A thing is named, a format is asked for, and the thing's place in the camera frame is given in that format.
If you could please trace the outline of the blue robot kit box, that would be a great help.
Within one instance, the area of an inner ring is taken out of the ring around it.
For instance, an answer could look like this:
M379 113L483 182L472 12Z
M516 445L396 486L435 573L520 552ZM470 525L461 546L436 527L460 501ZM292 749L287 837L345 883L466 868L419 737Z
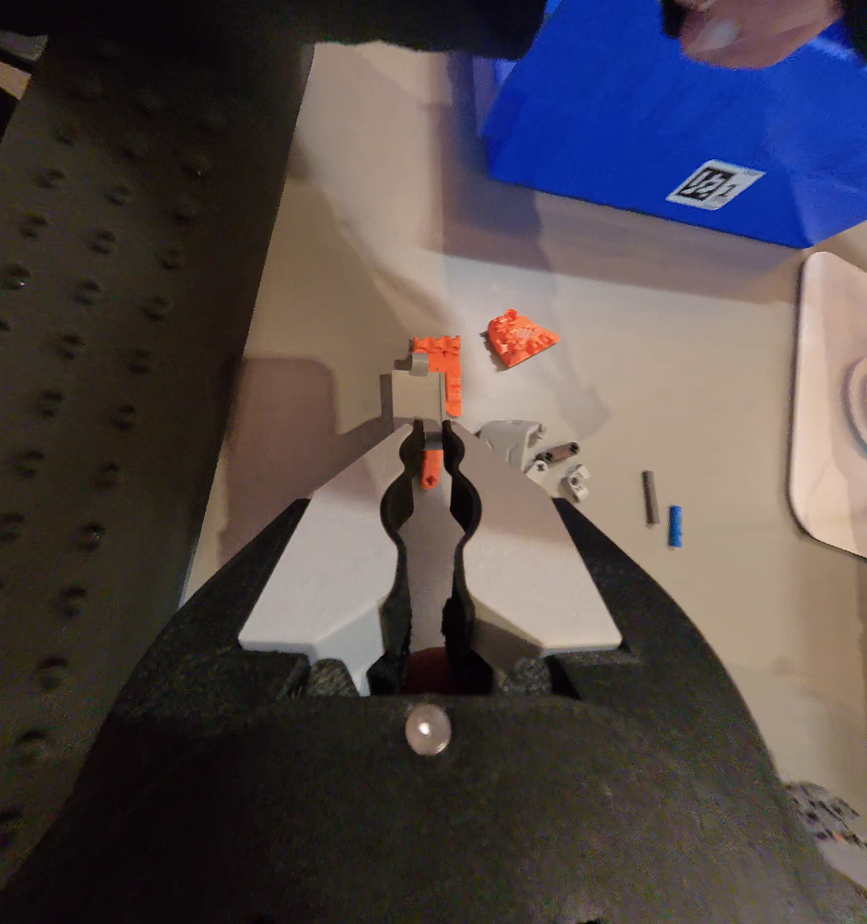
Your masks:
M825 858L867 888L867 818L816 783L786 783L785 789Z

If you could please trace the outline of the orange toy part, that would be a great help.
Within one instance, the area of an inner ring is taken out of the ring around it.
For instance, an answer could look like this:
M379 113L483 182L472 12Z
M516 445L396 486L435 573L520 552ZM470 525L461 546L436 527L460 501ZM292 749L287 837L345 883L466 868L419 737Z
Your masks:
M501 366L511 369L558 345L561 338L511 308L488 322L487 340Z
M444 405L452 418L463 414L462 338L457 336L414 337L411 352L427 356L431 372L443 376Z

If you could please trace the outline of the blue plastic bin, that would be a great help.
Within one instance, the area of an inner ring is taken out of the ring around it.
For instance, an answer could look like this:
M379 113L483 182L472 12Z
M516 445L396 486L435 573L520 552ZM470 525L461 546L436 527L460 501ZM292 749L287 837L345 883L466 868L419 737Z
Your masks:
M493 178L787 248L867 220L867 59L846 22L785 61L685 58L674 2L550 2L518 61L475 58Z

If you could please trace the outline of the black foam pad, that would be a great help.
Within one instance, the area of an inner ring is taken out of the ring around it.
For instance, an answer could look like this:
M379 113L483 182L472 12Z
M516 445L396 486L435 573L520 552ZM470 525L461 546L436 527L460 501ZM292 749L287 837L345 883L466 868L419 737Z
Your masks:
M0 145L0 888L178 609L312 52L56 40Z

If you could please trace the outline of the person's left hand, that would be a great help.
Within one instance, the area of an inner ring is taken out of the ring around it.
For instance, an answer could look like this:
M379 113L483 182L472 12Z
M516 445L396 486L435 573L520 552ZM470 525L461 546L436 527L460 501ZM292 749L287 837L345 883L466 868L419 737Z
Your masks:
M777 64L843 17L835 1L678 1L688 59L756 70Z

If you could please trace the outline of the white book stand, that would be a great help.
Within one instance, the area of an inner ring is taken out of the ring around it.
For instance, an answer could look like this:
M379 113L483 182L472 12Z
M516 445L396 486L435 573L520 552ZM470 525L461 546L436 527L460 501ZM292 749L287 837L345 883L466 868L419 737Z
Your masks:
M867 560L867 272L828 252L802 269L791 423L797 524Z

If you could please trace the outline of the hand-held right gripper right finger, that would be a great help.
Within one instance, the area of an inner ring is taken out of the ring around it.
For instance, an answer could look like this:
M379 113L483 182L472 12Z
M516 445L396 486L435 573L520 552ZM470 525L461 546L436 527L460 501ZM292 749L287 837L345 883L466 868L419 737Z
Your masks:
M551 495L464 427L444 423L442 440L463 531L441 624L453 664L619 649L622 634Z

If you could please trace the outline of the grey curved toy part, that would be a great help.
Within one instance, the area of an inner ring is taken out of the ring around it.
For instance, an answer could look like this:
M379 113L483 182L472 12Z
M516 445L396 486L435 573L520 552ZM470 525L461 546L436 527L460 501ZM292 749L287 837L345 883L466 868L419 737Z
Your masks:
M542 422L502 420L485 423L476 436L490 451L513 469L528 474L543 474L548 463L539 458L536 445L543 439L546 427Z

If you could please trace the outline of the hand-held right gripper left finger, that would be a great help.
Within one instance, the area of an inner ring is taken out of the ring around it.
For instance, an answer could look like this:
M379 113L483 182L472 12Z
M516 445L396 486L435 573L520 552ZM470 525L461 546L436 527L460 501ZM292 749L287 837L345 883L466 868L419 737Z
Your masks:
M399 528L413 513L420 422L404 424L312 494L239 632L253 652L401 673L411 632Z

